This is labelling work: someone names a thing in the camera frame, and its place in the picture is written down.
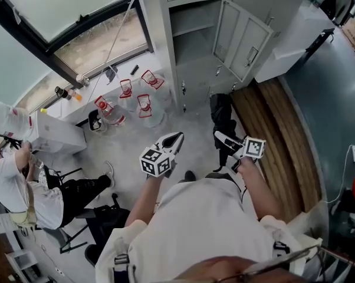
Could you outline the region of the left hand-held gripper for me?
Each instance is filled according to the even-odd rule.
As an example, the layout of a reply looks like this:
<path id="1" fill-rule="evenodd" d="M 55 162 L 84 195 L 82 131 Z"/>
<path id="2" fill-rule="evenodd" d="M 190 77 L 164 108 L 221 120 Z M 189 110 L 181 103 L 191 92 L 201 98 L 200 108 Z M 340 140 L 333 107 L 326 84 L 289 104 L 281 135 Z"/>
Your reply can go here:
<path id="1" fill-rule="evenodd" d="M 156 143 L 142 151 L 139 157 L 142 171 L 153 177 L 169 177 L 176 167 L 175 157 L 183 142 L 183 132 L 173 132 L 160 137 Z"/>

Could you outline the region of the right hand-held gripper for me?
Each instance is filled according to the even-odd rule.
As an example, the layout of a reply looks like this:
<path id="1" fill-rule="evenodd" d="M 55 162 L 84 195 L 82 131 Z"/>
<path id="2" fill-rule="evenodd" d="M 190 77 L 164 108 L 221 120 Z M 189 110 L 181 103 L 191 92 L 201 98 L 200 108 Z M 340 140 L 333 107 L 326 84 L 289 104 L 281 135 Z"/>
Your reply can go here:
<path id="1" fill-rule="evenodd" d="M 242 140 L 238 137 L 233 139 L 220 131 L 216 131 L 214 136 L 218 141 L 220 157 L 227 158 L 232 156 L 236 160 L 234 165 L 231 166 L 234 173 L 244 157 L 250 157 L 254 162 L 264 155 L 265 140 L 250 136 L 245 136 Z"/>

